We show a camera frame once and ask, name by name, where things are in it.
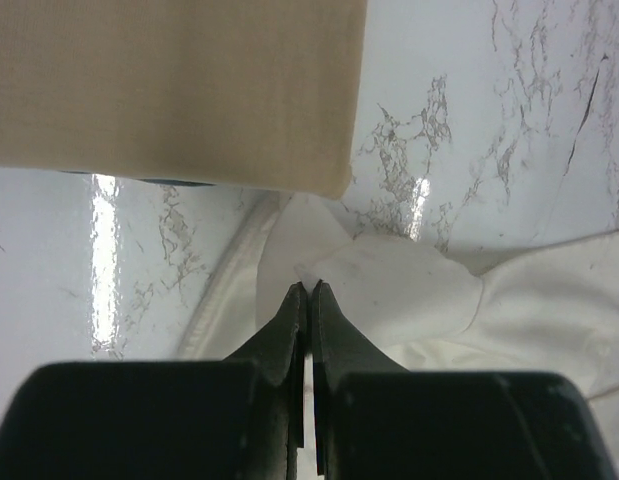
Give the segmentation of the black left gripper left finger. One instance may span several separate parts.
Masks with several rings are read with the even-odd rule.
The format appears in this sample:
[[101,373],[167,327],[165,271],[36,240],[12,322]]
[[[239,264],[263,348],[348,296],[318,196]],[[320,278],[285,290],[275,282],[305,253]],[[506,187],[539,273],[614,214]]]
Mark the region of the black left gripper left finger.
[[35,370],[0,425],[0,479],[293,479],[307,294],[220,361]]

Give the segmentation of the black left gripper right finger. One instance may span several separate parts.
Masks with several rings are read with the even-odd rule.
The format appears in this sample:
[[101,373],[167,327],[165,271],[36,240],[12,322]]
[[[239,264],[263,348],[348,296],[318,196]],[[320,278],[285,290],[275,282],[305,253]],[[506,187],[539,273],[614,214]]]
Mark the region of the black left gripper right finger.
[[575,385],[549,372],[410,371],[311,295],[316,461],[327,479],[613,479]]

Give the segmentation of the cream white t shirt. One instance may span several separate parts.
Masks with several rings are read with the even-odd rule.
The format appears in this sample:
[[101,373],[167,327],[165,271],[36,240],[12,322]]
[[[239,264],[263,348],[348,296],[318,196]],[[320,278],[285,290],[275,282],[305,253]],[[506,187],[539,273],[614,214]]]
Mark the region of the cream white t shirt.
[[542,369],[590,401],[619,395],[619,232],[515,256],[483,274],[410,239],[350,236],[315,196],[264,199],[184,335],[221,358],[272,318],[288,287],[329,284],[345,316],[401,365]]

